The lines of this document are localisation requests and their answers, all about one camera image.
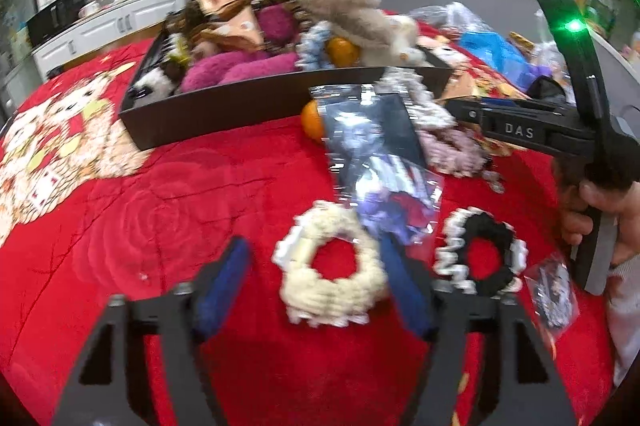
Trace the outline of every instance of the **blue gripper pad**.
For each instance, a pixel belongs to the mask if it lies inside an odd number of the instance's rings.
[[[436,328],[431,275],[420,260],[409,259],[404,246],[389,233],[380,240],[391,296],[404,326],[426,340]]]
[[[249,267],[251,249],[243,237],[233,237],[222,257],[204,266],[194,280],[193,330],[204,341],[217,334]]]

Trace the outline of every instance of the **pink fleece fabric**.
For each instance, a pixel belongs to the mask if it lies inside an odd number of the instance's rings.
[[[217,85],[233,67],[239,63],[247,63],[268,58],[263,51],[229,51],[203,58],[196,62],[182,80],[182,92],[190,92]]]
[[[296,19],[280,5],[260,10],[257,19],[265,37],[276,44],[290,42],[298,31]]]
[[[220,82],[233,83],[251,78],[261,78],[263,76],[275,76],[276,74],[286,74],[296,71],[296,60],[298,55],[295,52],[279,54],[266,60],[256,60],[250,63],[241,63],[229,69],[225,77]]]

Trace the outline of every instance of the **person's hand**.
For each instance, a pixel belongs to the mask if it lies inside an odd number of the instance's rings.
[[[640,252],[640,184],[631,185],[628,191],[606,190],[590,181],[579,186],[566,186],[554,162],[554,176],[558,187],[558,207],[562,239],[577,246],[582,238],[593,230],[593,221],[582,215],[587,206],[618,216],[618,241],[612,263],[619,265]]]

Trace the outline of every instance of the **orange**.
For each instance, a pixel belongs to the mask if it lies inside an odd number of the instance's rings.
[[[353,67],[360,57],[360,47],[340,36],[329,39],[324,50],[336,67]]]
[[[324,127],[322,126],[322,118],[318,114],[318,102],[312,100],[305,105],[300,113],[300,122],[302,122],[302,129],[308,137],[322,143]]]

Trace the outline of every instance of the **storage box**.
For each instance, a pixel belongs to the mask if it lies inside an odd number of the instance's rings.
[[[161,33],[153,42],[132,84],[158,63],[165,38]],[[440,96],[452,71],[436,57],[430,56],[428,60],[441,66],[418,67],[416,72],[427,88]],[[133,107],[134,100],[126,93],[119,116],[133,142],[144,150],[206,133],[296,116],[311,99],[309,87],[374,83],[384,70],[384,67],[354,67],[267,76],[182,93],[140,107]]]

